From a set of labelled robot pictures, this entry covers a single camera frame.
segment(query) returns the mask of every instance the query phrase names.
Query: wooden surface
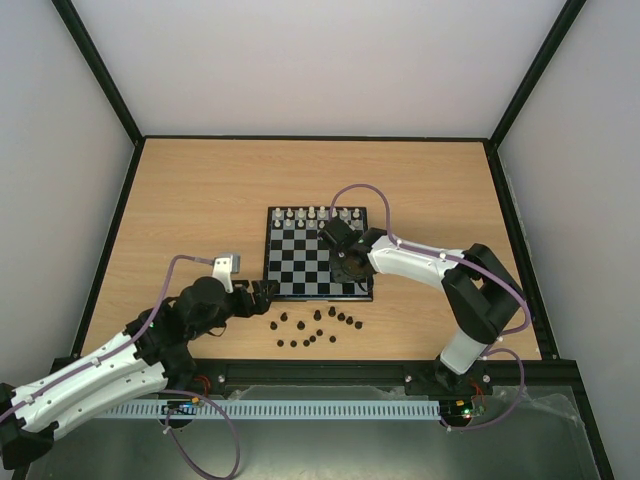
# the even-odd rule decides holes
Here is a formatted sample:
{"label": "wooden surface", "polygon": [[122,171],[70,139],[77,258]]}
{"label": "wooden surface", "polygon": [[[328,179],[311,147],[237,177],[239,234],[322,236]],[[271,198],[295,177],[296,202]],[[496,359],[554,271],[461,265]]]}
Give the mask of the wooden surface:
{"label": "wooden surface", "polygon": [[[371,183],[391,202],[394,232],[435,247],[490,246],[516,274],[504,223],[480,143],[169,140],[146,142],[118,238],[84,345],[88,353],[153,306],[173,255],[242,255],[238,278],[263,273],[267,207],[328,205],[337,190]],[[344,205],[365,205],[369,226],[384,228],[374,193],[345,194]],[[210,273],[182,262],[170,295]],[[326,315],[326,302],[278,302],[263,316],[233,318],[221,338],[190,344],[196,358],[433,359],[456,330],[443,293],[391,275],[375,279],[373,302],[334,303],[364,323],[361,330]],[[324,314],[319,322],[313,312]],[[289,320],[282,323],[286,311]],[[296,328],[303,320],[306,329]],[[271,321],[278,323],[272,331]],[[522,313],[511,326],[523,321]],[[317,329],[324,335],[302,342]],[[337,337],[336,343],[329,336]],[[285,341],[284,347],[276,345]],[[296,340],[298,346],[289,346]],[[504,346],[539,359],[533,331]]]}

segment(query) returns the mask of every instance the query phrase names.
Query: white robotic arm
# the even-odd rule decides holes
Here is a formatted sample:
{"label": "white robotic arm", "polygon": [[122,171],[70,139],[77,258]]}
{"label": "white robotic arm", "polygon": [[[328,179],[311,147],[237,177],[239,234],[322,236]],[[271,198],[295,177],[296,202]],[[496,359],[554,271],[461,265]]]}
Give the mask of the white robotic arm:
{"label": "white robotic arm", "polygon": [[153,309],[142,312],[105,345],[48,377],[17,388],[0,383],[4,468],[36,460],[55,440],[127,400],[183,389],[195,372],[189,341],[224,327],[232,316],[259,315],[271,305],[277,283],[254,281],[249,293],[249,282],[231,280],[239,262],[236,254],[201,262],[213,265],[212,275],[177,298],[161,298],[154,317]]}
{"label": "white robotic arm", "polygon": [[[372,228],[360,236],[339,218],[326,225],[320,238],[330,250],[331,271],[338,282],[362,281],[379,273],[393,274],[424,283],[447,295],[459,328],[438,359],[448,370],[439,379],[443,384],[452,380],[449,373],[454,377],[465,374],[497,340],[519,308],[502,287],[453,260],[475,263],[522,294],[515,280],[484,245],[475,244],[462,251],[401,239],[394,243],[384,230]],[[434,252],[435,256],[420,252]],[[474,280],[481,279],[483,284],[477,287]]]}

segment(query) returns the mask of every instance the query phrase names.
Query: black metal frame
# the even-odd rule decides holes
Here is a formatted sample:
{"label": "black metal frame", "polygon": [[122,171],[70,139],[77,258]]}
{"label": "black metal frame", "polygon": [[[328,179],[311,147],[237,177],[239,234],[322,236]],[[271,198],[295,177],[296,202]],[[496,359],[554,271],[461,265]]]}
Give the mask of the black metal frame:
{"label": "black metal frame", "polygon": [[[611,479],[613,473],[600,438],[593,412],[586,396],[578,367],[574,361],[561,360],[549,319],[542,301],[527,249],[522,227],[511,197],[509,185],[498,155],[498,147],[504,140],[516,117],[531,95],[535,85],[551,61],[563,38],[569,31],[586,0],[567,0],[557,20],[547,35],[533,63],[523,78],[507,110],[495,129],[491,139],[487,138],[443,138],[443,137],[353,137],[353,136],[263,136],[263,135],[219,135],[219,136],[154,136],[144,137],[109,74],[104,62],[84,27],[70,0],[52,0],[69,32],[76,41],[85,60],[96,76],[116,114],[120,118],[132,143],[136,146],[126,180],[122,188],[116,212],[105,242],[100,263],[91,287],[89,298],[80,321],[78,333],[69,360],[81,354],[98,294],[113,249],[118,228],[124,214],[126,202],[135,178],[136,169],[146,138],[189,139],[243,139],[243,140],[313,140],[313,141],[366,141],[366,142],[481,142],[487,161],[506,230],[512,246],[523,290],[532,309],[534,330],[543,360],[525,361],[525,376],[528,385],[570,386],[573,390],[580,415],[585,422],[587,435],[601,478]],[[290,385],[372,385],[394,387],[405,385],[408,393],[419,393],[415,386],[407,385],[406,375],[430,368],[433,362],[342,362],[342,361],[229,361],[198,360],[198,368],[212,379],[224,376],[224,382],[216,384],[214,390],[227,393],[229,389],[254,384]],[[495,385],[519,383],[519,370],[514,361],[488,361],[482,368],[487,370]],[[26,478],[27,468],[16,470],[13,480]]]}

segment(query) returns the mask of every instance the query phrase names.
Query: wire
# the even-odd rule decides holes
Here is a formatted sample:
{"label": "wire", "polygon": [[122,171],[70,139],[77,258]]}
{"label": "wire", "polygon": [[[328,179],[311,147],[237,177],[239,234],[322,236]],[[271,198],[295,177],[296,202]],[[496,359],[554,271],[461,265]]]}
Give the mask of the wire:
{"label": "wire", "polygon": [[501,333],[502,336],[521,332],[527,329],[529,325],[531,325],[531,311],[529,310],[529,306],[527,305],[527,302],[524,300],[524,298],[520,296],[520,294],[514,288],[511,287],[511,285],[509,285],[507,282],[502,280],[500,277],[494,275],[489,270],[482,268],[481,266],[476,265],[475,263],[470,262],[469,260],[463,257],[445,253],[444,250],[436,250],[436,249],[428,248],[426,246],[408,245],[407,243],[400,241],[400,239],[398,239],[393,234],[393,231],[391,230],[391,206],[389,205],[389,200],[387,200],[387,197],[385,196],[385,194],[382,193],[382,191],[377,187],[374,187],[373,185],[369,185],[368,183],[354,183],[353,185],[344,187],[342,190],[340,190],[338,193],[335,194],[335,196],[333,197],[333,200],[331,201],[331,207],[329,207],[329,218],[333,218],[332,217],[333,210],[335,208],[336,202],[338,201],[338,198],[340,198],[340,195],[354,188],[366,188],[368,190],[373,190],[382,199],[382,202],[384,203],[384,207],[386,210],[385,217],[386,217],[387,236],[389,237],[389,240],[391,241],[391,243],[393,243],[396,247],[401,248],[403,250],[410,251],[410,252],[414,252],[414,253],[422,253],[424,255],[427,255],[433,258],[442,258],[441,254],[444,254],[444,258],[446,260],[457,262],[461,265],[471,268],[472,270],[475,270],[476,272],[483,275],[485,278],[488,278],[489,280],[493,281],[494,283],[502,287],[504,290],[506,290],[507,293],[509,293],[516,300],[516,302],[518,302],[518,305],[520,305],[520,307],[522,308],[524,312],[524,322],[519,327],[503,330]]}
{"label": "wire", "polygon": [[369,287],[364,286],[362,284],[362,282],[355,282],[355,283],[356,283],[356,285],[358,285],[360,287],[360,290],[362,290],[363,292],[370,293],[370,292],[373,291],[373,288],[369,288]]}
{"label": "wire", "polygon": [[[149,317],[147,317],[147,320],[144,322],[142,327],[140,327],[140,330],[138,330],[138,332],[136,332],[136,334],[133,337],[131,337],[129,340],[127,340],[125,343],[123,343],[119,347],[116,347],[115,349],[111,350],[110,352],[107,352],[104,355],[97,357],[97,360],[100,363],[110,359],[114,355],[117,355],[118,353],[120,353],[121,351],[123,351],[124,349],[129,347],[129,345],[132,345],[133,343],[137,342],[140,339],[140,337],[142,335],[144,335],[144,332],[146,332],[147,329],[149,328],[149,326],[153,323],[153,320],[155,319],[155,317],[156,317],[156,315],[158,313],[158,310],[160,310],[160,307],[163,304],[164,298],[167,295],[167,290],[169,289],[169,281],[171,280],[171,276],[173,275],[173,269],[174,269],[174,267],[176,265],[176,262],[178,260],[190,260],[192,262],[204,263],[204,264],[207,264],[207,265],[213,265],[213,262],[214,262],[213,260],[209,260],[209,259],[206,259],[206,258],[192,257],[192,256],[189,256],[189,255],[176,255],[175,257],[173,257],[171,259],[171,262],[169,262],[169,268],[167,269],[167,274],[166,274],[165,279],[164,279],[164,284],[162,285],[162,288],[160,289],[160,293],[158,295],[156,303],[153,306],[153,309],[151,310],[151,313],[149,314]],[[87,370],[87,369],[89,369],[91,367],[94,367],[94,364],[91,361],[88,361],[87,363],[79,365],[77,368],[74,368],[73,370],[65,373],[64,375],[61,375],[60,377],[56,378],[55,380],[52,380],[50,383],[48,383],[47,385],[43,386],[39,390],[36,390],[34,393],[31,394],[31,397],[35,400],[36,398],[44,395],[46,392],[51,390],[53,387],[55,387],[57,385],[60,385],[65,380],[68,380],[68,379],[74,377],[75,375],[77,375],[77,374],[79,374],[81,372],[84,372],[85,370]],[[4,422],[10,415],[14,414],[15,412],[20,410],[25,405],[27,405],[27,402],[22,400],[22,401],[18,402],[16,405],[14,405],[13,407],[11,407],[10,409],[8,409],[2,415],[0,415],[0,424],[2,422]]]}
{"label": "wire", "polygon": [[222,415],[222,417],[227,421],[227,425],[229,425],[229,429],[231,430],[231,434],[233,435],[233,442],[236,447],[236,462],[233,465],[233,469],[231,469],[231,473],[229,473],[229,475],[227,475],[226,477],[216,477],[215,475],[211,475],[210,473],[205,472],[200,467],[198,467],[198,465],[195,464],[195,462],[191,459],[191,457],[189,457],[185,449],[182,447],[182,445],[180,445],[180,442],[178,441],[178,438],[176,437],[175,433],[173,433],[173,430],[169,426],[169,420],[171,419],[171,414],[173,413],[173,410],[169,410],[169,412],[167,413],[167,416],[164,419],[165,433],[168,433],[171,439],[173,440],[173,442],[176,444],[176,447],[178,447],[178,453],[180,453],[180,456],[183,458],[183,460],[187,462],[187,465],[189,465],[189,467],[191,467],[191,469],[194,472],[196,472],[198,475],[200,475],[202,478],[206,480],[232,479],[235,476],[236,472],[238,471],[238,467],[240,466],[240,439],[238,437],[238,430],[236,429],[235,425],[229,418],[229,415],[227,415],[227,413],[213,400],[195,392],[187,392],[184,390],[163,390],[160,393],[168,393],[171,395],[184,395],[187,397],[197,397],[203,402],[206,402],[209,405],[211,405],[220,415]]}
{"label": "wire", "polygon": [[224,326],[224,329],[220,332],[220,333],[212,333],[212,332],[205,332],[207,335],[211,335],[212,337],[221,337],[222,335],[224,335],[224,332],[227,331],[227,326]]}
{"label": "wire", "polygon": [[467,430],[480,430],[481,428],[486,428],[486,427],[490,427],[492,425],[496,425],[498,423],[500,423],[501,421],[503,421],[505,418],[507,418],[509,415],[511,415],[511,412],[513,412],[513,410],[518,406],[518,404],[522,401],[522,394],[524,393],[524,366],[522,365],[522,360],[520,359],[520,357],[518,356],[518,354],[516,352],[514,352],[513,350],[510,350],[508,348],[496,348],[495,350],[490,351],[489,353],[487,353],[487,357],[494,355],[496,353],[508,353],[510,355],[513,356],[513,358],[516,359],[516,362],[518,362],[518,368],[520,370],[520,386],[518,387],[518,393],[516,393],[516,398],[513,400],[513,402],[511,403],[511,405],[509,405],[509,408],[507,408],[507,410],[500,415],[497,418],[494,418],[493,420],[489,420],[488,422],[485,423],[481,423],[480,425],[467,425],[466,427],[452,427],[451,425],[449,425],[444,418],[440,419],[440,423],[442,425],[444,425],[445,427],[447,427],[447,431],[450,430],[457,430],[457,431],[467,431]]}
{"label": "wire", "polygon": [[197,376],[193,377],[193,379],[196,382],[201,382],[202,383],[202,385],[204,386],[203,395],[205,397],[208,397],[209,396],[209,390],[211,390],[211,381],[207,377],[205,377],[204,375],[197,375]]}

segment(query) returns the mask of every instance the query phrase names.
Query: chessboard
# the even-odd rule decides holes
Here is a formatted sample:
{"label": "chessboard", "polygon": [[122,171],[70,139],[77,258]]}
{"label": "chessboard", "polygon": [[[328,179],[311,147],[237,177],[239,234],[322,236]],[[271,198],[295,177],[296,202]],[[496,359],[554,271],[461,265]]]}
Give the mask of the chessboard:
{"label": "chessboard", "polygon": [[[367,209],[336,207],[353,230],[367,230]],[[274,300],[373,300],[373,279],[336,283],[329,267],[329,249],[318,231],[329,219],[328,206],[269,207],[264,278],[280,282]]]}

